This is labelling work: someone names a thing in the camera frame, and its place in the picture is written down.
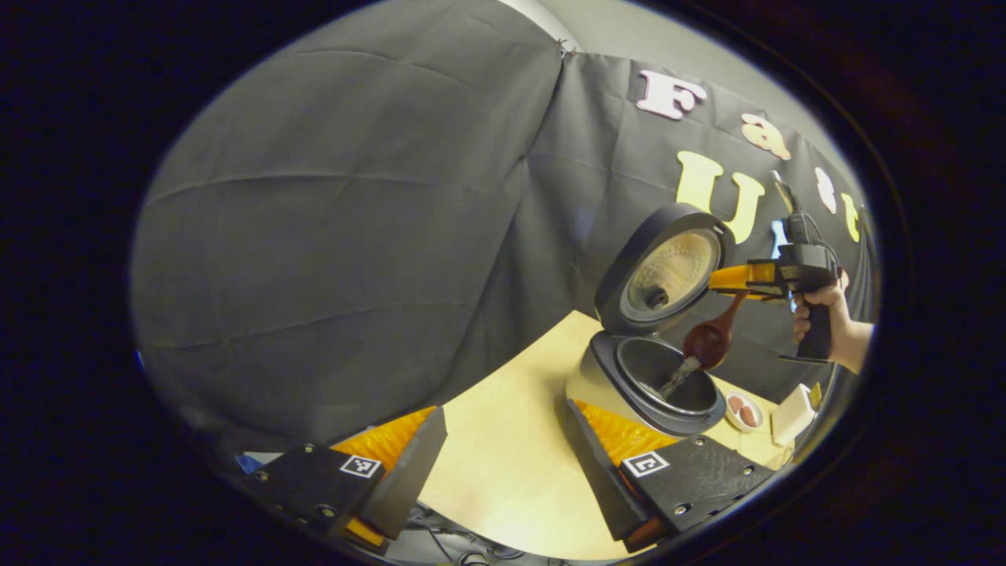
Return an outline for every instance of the wooden table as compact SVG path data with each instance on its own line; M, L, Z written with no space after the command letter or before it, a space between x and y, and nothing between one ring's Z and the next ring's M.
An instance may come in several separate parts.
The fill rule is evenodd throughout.
M571 313L447 403L449 435L420 501L477 535L531 554L565 560L631 556L612 540L559 420L566 378L601 330L594 319ZM713 381L724 395L741 391ZM724 418L704 434L778 469L792 444L772 442L768 415L776 405L747 395L766 415L761 430L741 434Z

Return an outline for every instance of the open lid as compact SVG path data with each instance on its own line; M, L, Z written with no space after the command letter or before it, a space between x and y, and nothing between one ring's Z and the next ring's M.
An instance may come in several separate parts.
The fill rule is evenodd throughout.
M594 297L598 319L614 335L668 329L708 291L723 266L733 232L716 216L685 202L658 208L632 234Z

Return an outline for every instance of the wooden spoon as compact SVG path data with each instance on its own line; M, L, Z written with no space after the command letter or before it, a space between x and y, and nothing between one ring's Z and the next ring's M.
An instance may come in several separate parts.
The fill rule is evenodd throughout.
M716 319L698 325L685 336L681 352L685 358L694 357L701 364L698 369L707 371L719 366L730 351L733 338L733 316L748 292L741 292L733 298L733 305Z

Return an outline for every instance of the gray fabric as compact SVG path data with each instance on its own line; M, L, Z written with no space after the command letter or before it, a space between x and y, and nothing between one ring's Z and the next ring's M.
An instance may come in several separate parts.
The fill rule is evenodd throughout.
M674 74L560 58L496 0L394 0L252 69L166 155L139 217L132 305L159 395L221 452L324 443L442 404L569 311L593 315L609 262L674 200L679 150L723 166L724 219L732 172L766 184L780 168L867 285L813 167L852 191L813 147L775 121L793 159L750 145L739 114L766 113L712 84L683 120L641 111L643 68ZM733 262L771 251L786 210L766 188ZM727 305L707 297L665 338L680 345ZM776 360L791 335L786 307L745 306L716 374L782 400L823 372Z

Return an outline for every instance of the yellow letter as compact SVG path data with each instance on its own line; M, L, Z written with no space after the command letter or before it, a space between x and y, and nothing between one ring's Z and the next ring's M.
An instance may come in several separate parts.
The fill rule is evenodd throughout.
M747 138L747 141L762 149L768 149L780 159L793 157L790 150L786 149L783 134L771 122L753 114L741 114L740 119L745 122L740 127L740 132Z
M842 193L842 201L845 202L845 225L849 228L849 235L852 236L853 241L859 241L859 229L856 227L859 212L856 211L856 205L852 203L852 197L844 192Z
M712 159L691 151L679 151L678 161L681 161L682 169L676 200L711 213L709 202L712 200L713 181L723 174L723 167ZM733 182L740 189L737 194L737 211L733 214L733 219L725 223L733 232L734 240L740 243L751 233L758 199L765 194L765 187L742 173L734 173Z

